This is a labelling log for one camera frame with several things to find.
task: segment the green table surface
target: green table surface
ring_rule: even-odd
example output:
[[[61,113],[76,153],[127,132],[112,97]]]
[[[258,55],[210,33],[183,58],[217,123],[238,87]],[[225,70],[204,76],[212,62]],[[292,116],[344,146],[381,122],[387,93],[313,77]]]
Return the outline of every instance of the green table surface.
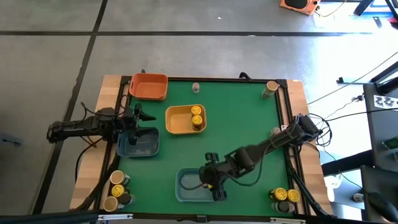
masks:
[[[271,208],[268,191],[289,188],[283,150],[264,158],[260,181],[243,187],[227,180],[228,199],[219,202],[179,202],[175,196],[176,173],[183,168],[205,164],[206,152],[224,155],[248,144],[269,138],[279,126],[274,97],[263,100],[263,83],[200,82],[200,92],[192,92],[192,82],[169,82],[164,101],[139,101],[145,113],[155,121],[140,122],[143,127],[156,127],[160,134],[159,152],[153,157],[122,157],[119,169],[131,176],[129,187],[136,196],[134,204],[123,212],[163,214],[203,214],[241,216],[281,216]],[[133,108],[137,99],[132,99]],[[165,111],[169,106],[201,104],[206,109],[207,127],[200,134],[173,135],[165,128]],[[239,179],[253,182],[259,166]]]

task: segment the orange device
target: orange device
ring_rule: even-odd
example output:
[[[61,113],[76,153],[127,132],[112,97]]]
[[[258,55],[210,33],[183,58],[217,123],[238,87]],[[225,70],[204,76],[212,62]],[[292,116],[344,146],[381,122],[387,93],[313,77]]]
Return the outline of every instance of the orange device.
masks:
[[[317,9],[320,0],[280,0],[280,7],[312,15]]]

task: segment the gray concrete floor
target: gray concrete floor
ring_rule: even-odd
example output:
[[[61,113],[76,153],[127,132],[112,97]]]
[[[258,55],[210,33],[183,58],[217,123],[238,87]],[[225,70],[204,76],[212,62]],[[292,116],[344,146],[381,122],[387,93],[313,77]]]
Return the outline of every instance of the gray concrete floor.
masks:
[[[100,0],[3,0],[0,30],[91,31],[100,5]],[[375,33],[343,37],[98,37],[73,119],[83,114],[79,102],[95,107],[104,75],[132,75],[142,68],[180,77],[237,77],[245,71],[253,78],[303,80],[307,100],[312,101],[338,88],[338,77],[359,77],[397,51],[396,46],[391,47],[395,34],[376,30],[373,19],[340,16],[337,21],[349,19],[351,25],[319,27],[317,18],[278,5],[275,0],[114,0],[108,3],[100,30]],[[29,213],[52,147],[45,140],[47,127],[63,116],[88,38],[0,36],[0,130],[24,140],[20,147],[1,145],[0,215]],[[349,86],[310,105],[310,111],[326,116],[361,93],[360,86]],[[340,114],[358,111],[364,111],[363,103],[352,104]],[[367,125],[366,116],[333,122],[333,142],[327,150],[349,156],[369,149]],[[81,139],[65,141],[44,212],[68,210],[74,165],[84,146]]]

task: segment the blue tray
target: blue tray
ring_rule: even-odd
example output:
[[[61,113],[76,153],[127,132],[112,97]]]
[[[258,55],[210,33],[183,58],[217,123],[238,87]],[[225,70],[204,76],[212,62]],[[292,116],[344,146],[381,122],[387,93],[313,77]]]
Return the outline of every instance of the blue tray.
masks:
[[[135,146],[129,143],[130,131],[119,134],[118,155],[121,157],[146,157],[154,156],[159,151],[159,130],[155,129],[137,140]]]
[[[181,187],[181,184],[185,187],[194,187],[200,184],[199,169],[184,168],[177,172],[175,196],[180,202],[214,202],[213,194],[209,189],[199,187],[195,190],[185,190]]]

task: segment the wooden table frame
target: wooden table frame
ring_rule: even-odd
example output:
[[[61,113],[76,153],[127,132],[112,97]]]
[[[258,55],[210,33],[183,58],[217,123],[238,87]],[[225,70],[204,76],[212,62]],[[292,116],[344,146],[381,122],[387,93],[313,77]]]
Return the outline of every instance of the wooden table frame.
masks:
[[[99,93],[98,101],[95,110],[99,110],[105,107],[114,108],[117,105],[118,95],[127,94],[128,85],[123,89],[123,92],[119,92],[122,76],[120,75],[105,75],[103,84]],[[288,93],[284,94],[284,89],[279,88],[279,101],[281,104],[280,117],[283,120],[283,124],[289,124],[289,112],[295,114],[308,114],[307,101],[305,99],[303,85],[298,80],[282,80],[283,85],[287,85],[284,88]],[[125,104],[126,97],[122,99],[122,105]],[[97,144],[97,148],[89,149],[85,152],[81,159],[80,170],[76,181],[75,189],[73,191],[72,201],[70,208],[76,208],[79,206],[84,199],[90,194],[101,176],[101,168],[103,166],[105,151],[107,142],[101,141]],[[111,163],[116,153],[116,145],[112,145],[111,156],[109,157],[108,164]],[[303,145],[300,153],[301,160],[297,161],[291,158],[291,161],[295,168],[302,167],[302,173],[304,176],[305,185],[315,198],[315,200],[322,206],[322,208],[331,214],[330,202],[327,197],[326,186],[323,180],[322,167],[319,161],[318,152],[312,149],[310,146]],[[301,162],[301,166],[297,166],[296,162]],[[295,189],[299,190],[297,185],[294,183]],[[101,202],[108,195],[109,181],[104,186]],[[305,207],[302,200],[298,203],[298,214],[305,214]]]

